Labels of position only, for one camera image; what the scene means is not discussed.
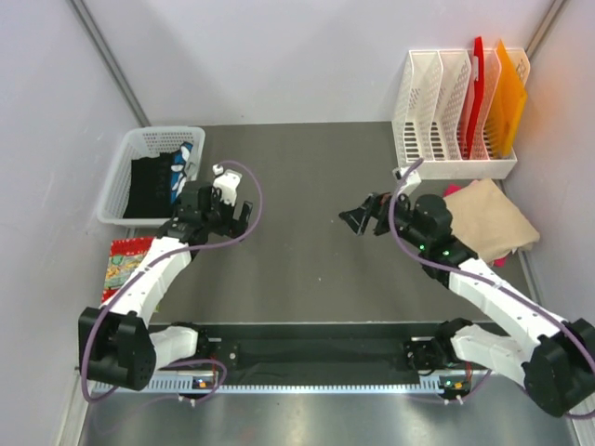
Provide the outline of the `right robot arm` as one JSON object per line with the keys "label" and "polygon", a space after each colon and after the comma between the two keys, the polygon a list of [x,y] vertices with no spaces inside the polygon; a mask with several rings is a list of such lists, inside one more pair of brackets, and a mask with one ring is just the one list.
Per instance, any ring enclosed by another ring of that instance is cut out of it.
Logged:
{"label": "right robot arm", "polygon": [[492,334],[462,318],[441,323],[430,340],[430,368],[472,362],[520,386],[545,413],[567,415],[594,393],[594,327],[567,321],[501,280],[452,232],[444,199],[425,194],[415,203],[402,193],[370,194],[339,215],[357,235],[374,219],[376,236],[391,233],[417,248],[426,274],[495,322]]}

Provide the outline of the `beige t shirt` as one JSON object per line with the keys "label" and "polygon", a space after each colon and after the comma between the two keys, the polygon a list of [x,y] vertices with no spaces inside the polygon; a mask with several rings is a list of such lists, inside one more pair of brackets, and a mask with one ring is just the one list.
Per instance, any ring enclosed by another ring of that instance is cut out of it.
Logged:
{"label": "beige t shirt", "polygon": [[453,234],[488,264],[540,241],[537,229],[491,179],[474,180],[444,200]]}

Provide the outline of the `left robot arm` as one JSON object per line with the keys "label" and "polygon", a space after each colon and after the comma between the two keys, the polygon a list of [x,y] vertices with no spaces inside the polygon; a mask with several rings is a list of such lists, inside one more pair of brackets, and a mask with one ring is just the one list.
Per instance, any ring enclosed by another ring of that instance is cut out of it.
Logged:
{"label": "left robot arm", "polygon": [[86,308],[78,320],[79,370],[83,380],[130,390],[145,388],[154,372],[182,360],[197,369],[210,360],[211,347],[198,328],[174,324],[151,332],[153,313],[169,286],[211,248],[215,234],[229,246],[245,238],[252,204],[238,206],[239,173],[228,170],[211,183],[187,183],[171,218],[152,239],[148,253],[125,283],[98,308]]}

